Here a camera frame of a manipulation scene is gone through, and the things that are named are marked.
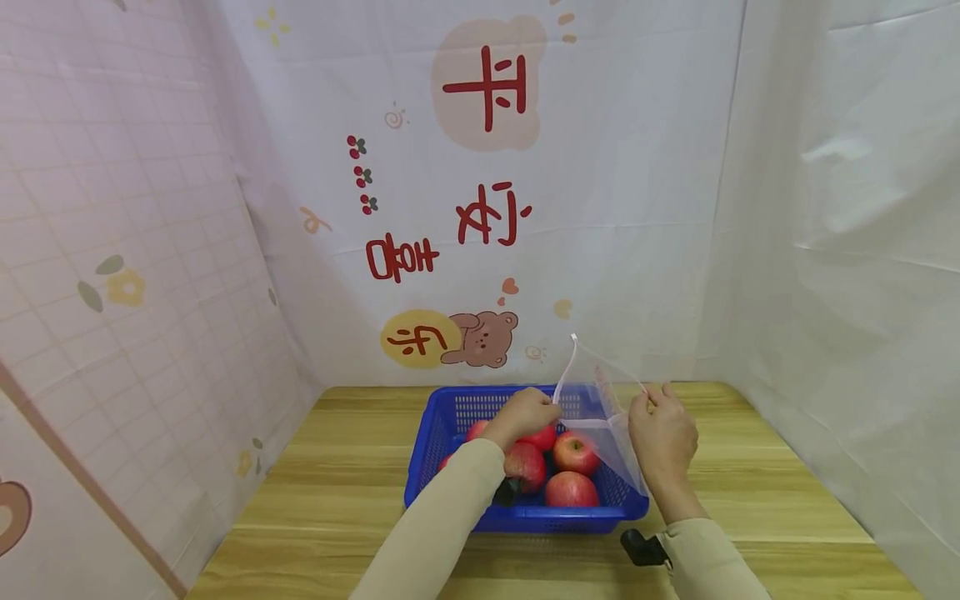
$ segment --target bear illustration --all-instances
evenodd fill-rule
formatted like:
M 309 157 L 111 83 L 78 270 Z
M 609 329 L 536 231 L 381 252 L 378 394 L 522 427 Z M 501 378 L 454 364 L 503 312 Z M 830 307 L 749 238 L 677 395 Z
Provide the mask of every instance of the bear illustration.
M 514 341 L 516 314 L 496 314 L 489 310 L 482 313 L 458 313 L 450 320 L 460 327 L 463 342 L 460 349 L 445 352 L 441 361 L 445 365 L 466 362 L 471 367 L 499 369 L 507 363 L 507 350 Z

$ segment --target table surface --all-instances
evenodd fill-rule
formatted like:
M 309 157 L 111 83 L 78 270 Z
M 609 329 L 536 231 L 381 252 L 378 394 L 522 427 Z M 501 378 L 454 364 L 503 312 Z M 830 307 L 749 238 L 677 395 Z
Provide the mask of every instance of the table surface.
M 696 417 L 690 470 L 710 515 L 777 600 L 919 598 L 906 578 L 743 397 L 677 383 Z M 403 512 L 432 388 L 333 388 L 317 402 L 214 555 L 191 600 L 346 598 Z M 608 536 L 474 534 L 442 598 L 675 598 Z

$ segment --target clear plastic bag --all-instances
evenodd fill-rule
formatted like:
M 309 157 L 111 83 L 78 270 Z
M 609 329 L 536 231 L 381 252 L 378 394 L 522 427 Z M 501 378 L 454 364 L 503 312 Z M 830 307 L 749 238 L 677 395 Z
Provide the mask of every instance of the clear plastic bag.
M 554 404 L 564 409 L 561 423 L 590 444 L 613 472 L 641 494 L 649 495 L 627 428 L 630 402 L 644 390 L 643 384 L 584 346 L 576 334 L 570 337 L 573 354 L 553 393 Z M 624 396 L 622 402 L 617 391 Z

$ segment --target person's left hand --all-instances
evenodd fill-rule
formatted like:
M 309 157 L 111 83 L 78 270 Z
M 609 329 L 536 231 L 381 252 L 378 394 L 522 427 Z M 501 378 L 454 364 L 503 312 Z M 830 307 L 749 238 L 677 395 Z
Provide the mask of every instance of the person's left hand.
M 507 400 L 480 437 L 506 452 L 518 439 L 537 433 L 563 414 L 560 405 L 554 404 L 550 396 L 536 388 L 526 388 Z

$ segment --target fabric wall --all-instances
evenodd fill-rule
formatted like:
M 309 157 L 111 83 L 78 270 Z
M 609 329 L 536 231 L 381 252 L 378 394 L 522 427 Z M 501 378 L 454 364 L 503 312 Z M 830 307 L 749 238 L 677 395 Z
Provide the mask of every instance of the fabric wall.
M 179 4 L 0 6 L 0 597 L 183 596 L 319 389 Z
M 960 589 L 957 73 L 956 3 L 748 3 L 708 289 L 732 308 L 724 377 L 945 599 Z
M 691 376 L 742 0 L 188 13 L 305 371 Z

